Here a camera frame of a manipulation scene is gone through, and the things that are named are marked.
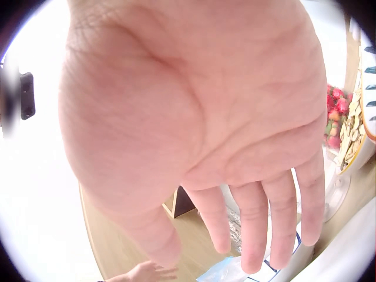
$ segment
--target strawberry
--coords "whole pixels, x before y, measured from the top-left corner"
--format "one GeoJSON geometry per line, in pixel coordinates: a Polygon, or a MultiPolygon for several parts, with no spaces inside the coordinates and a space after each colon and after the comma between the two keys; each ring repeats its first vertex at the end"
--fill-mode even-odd
{"type": "Polygon", "coordinates": [[[327,86],[326,86],[326,93],[327,93],[328,95],[331,95],[331,93],[332,93],[332,89],[333,89],[333,86],[331,86],[331,85],[328,83],[327,86]]]}
{"type": "Polygon", "coordinates": [[[332,96],[333,96],[333,99],[337,101],[339,98],[341,98],[341,96],[344,97],[344,94],[342,90],[340,90],[339,88],[334,88],[332,92],[332,96]]]}
{"type": "Polygon", "coordinates": [[[338,113],[335,109],[333,109],[333,110],[331,110],[331,111],[329,112],[329,114],[328,114],[328,118],[329,118],[330,120],[339,121],[339,120],[340,120],[340,115],[339,115],[339,113],[338,113]]]}
{"type": "Polygon", "coordinates": [[[326,95],[326,108],[330,112],[334,108],[334,101],[330,95],[326,95]]]}
{"type": "Polygon", "coordinates": [[[325,127],[325,135],[326,136],[328,136],[329,133],[330,133],[330,130],[332,130],[332,124],[333,124],[333,121],[329,120],[326,127],[325,127]]]}
{"type": "Polygon", "coordinates": [[[339,128],[339,124],[338,124],[338,122],[336,122],[336,121],[333,121],[333,123],[332,123],[332,128],[330,129],[330,131],[329,131],[329,135],[330,136],[337,136],[337,135],[339,135],[339,133],[340,133],[340,128],[339,128]]]}
{"type": "Polygon", "coordinates": [[[335,105],[335,107],[336,107],[336,110],[340,114],[345,115],[349,111],[349,102],[345,98],[342,97],[342,98],[338,99],[337,104],[335,105]]]}
{"type": "Polygon", "coordinates": [[[354,93],[350,93],[349,95],[347,95],[346,99],[349,103],[351,103],[353,95],[354,93]]]}
{"type": "Polygon", "coordinates": [[[338,136],[330,136],[328,145],[333,149],[338,149],[341,147],[341,139],[338,136]]]}

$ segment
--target hand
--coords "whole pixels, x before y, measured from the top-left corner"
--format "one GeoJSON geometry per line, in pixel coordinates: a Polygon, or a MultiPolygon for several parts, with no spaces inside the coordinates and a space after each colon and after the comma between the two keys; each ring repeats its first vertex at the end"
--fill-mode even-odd
{"type": "Polygon", "coordinates": [[[258,271],[272,214],[271,265],[296,232],[318,240],[326,75],[299,0],[71,4],[59,95],[68,160],[92,201],[165,267],[180,254],[161,204],[181,184],[215,248],[230,250],[221,183],[240,207],[242,268],[258,271]]]}
{"type": "Polygon", "coordinates": [[[163,267],[153,263],[152,261],[146,261],[136,265],[128,273],[115,276],[106,282],[157,282],[177,279],[174,274],[177,268],[163,269],[163,267]]]}

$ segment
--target white wall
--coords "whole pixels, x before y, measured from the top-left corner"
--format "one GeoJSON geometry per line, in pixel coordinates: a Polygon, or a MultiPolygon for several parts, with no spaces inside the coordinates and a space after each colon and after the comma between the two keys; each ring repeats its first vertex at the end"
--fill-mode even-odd
{"type": "Polygon", "coordinates": [[[66,1],[54,0],[12,45],[20,72],[34,75],[36,115],[21,121],[12,144],[0,139],[0,233],[33,282],[102,279],[58,125],[58,81],[68,26],[66,1]]]}

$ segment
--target finger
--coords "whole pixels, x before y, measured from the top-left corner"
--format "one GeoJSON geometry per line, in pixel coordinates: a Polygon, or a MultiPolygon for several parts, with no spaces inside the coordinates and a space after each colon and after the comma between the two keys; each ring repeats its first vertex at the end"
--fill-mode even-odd
{"type": "Polygon", "coordinates": [[[171,267],[178,261],[181,251],[180,240],[163,207],[132,218],[118,217],[116,222],[137,245],[142,247],[153,262],[171,267]]]}
{"type": "Polygon", "coordinates": [[[321,234],[325,206],[325,173],[322,148],[295,168],[302,198],[302,242],[314,245],[321,234]]]}
{"type": "Polygon", "coordinates": [[[177,271],[177,267],[175,268],[171,268],[171,269],[166,269],[166,270],[160,270],[160,271],[157,271],[158,275],[165,275],[165,274],[169,274],[169,273],[173,273],[173,272],[176,272],[177,271]]]}
{"type": "Polygon", "coordinates": [[[141,265],[151,266],[151,267],[154,267],[154,268],[157,266],[157,264],[153,261],[144,261],[144,262],[141,263],[141,265]]]}
{"type": "Polygon", "coordinates": [[[175,280],[177,279],[176,275],[171,275],[171,276],[161,276],[157,278],[157,281],[168,281],[168,280],[175,280]]]}
{"type": "Polygon", "coordinates": [[[189,190],[187,194],[200,211],[217,252],[229,252],[231,249],[230,227],[221,189],[216,186],[204,190],[189,190]]]}
{"type": "Polygon", "coordinates": [[[268,230],[268,199],[261,182],[230,186],[240,209],[241,267],[246,273],[260,270],[266,249],[268,230]]]}
{"type": "Polygon", "coordinates": [[[296,237],[296,191],[291,170],[263,180],[262,186],[270,202],[270,265],[284,268],[293,253],[296,237]]]}

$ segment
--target clear plastic bag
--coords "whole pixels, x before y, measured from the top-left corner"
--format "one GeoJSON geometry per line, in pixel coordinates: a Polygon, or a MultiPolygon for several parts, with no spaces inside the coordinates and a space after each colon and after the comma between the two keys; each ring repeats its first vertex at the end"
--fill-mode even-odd
{"type": "Polygon", "coordinates": [[[230,256],[212,266],[196,280],[198,282],[243,282],[248,274],[241,269],[241,256],[230,256]]]}

